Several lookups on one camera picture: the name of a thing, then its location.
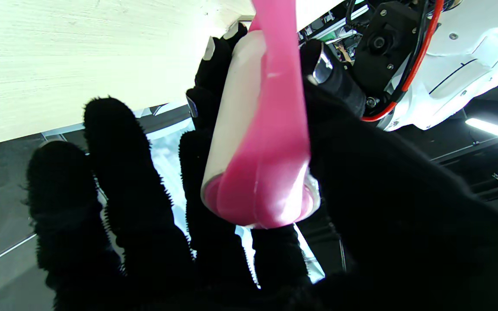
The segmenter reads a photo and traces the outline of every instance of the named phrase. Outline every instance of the red cable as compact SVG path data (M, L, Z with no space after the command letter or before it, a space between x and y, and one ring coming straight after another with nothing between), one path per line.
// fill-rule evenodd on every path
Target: red cable
M425 35L424 43L422 44L422 48L420 50L420 54L418 56L418 59L416 59L416 63L412 66L411 73L409 74L409 78L407 81L405 81L405 84L403 84L403 88L401 89L403 92L406 92L409 90L409 87L411 87L411 83L413 79L416 77L416 73L418 72L418 69L420 68L420 65L422 61L424 60L425 53L428 51L429 44L431 42L431 38L433 37L433 34L435 33L435 30L437 29L437 22L439 21L439 16L441 15L441 12L443 11L443 4L444 0L436 0L435 1L435 9L433 11L433 16L431 18L431 22L428 27L428 32ZM396 102L391 102L385 108L382 112L379 114L376 114L375 116L371 117L362 117L362 120L364 122L376 122L378 120L381 120L385 116L387 116L394 108L397 106L398 103Z

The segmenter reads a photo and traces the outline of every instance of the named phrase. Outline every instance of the white table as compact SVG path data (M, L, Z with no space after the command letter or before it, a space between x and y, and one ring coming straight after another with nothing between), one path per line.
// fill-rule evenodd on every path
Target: white table
M299 29L340 1L298 0ZM0 0L0 142L80 123L96 96L182 98L209 36L254 14L249 0Z

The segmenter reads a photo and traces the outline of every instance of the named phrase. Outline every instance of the robotic hand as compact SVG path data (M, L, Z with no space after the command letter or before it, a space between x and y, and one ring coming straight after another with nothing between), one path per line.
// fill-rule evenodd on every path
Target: robotic hand
M187 92L198 115L196 130L180 141L190 244L174 225L146 136L122 102L86 106L89 156L67 142L34 153L28 203L55 309L498 310L498 213L397 137L361 122L335 91L310 82L310 170L356 268L311 286L293 226L253 230L257 290L235 227L199 195L229 55L244 31L212 38L214 52ZM123 265L101 222L92 172L108 197ZM385 175L390 182L375 187Z

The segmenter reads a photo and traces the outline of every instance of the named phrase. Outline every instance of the fluorescent light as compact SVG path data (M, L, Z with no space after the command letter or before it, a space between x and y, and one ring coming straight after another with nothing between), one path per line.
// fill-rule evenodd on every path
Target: fluorescent light
M485 132L498 136L498 125L491 124L489 122L485 122L475 118L470 118L466 120L466 124L468 124L469 126L473 126L478 130L483 130Z

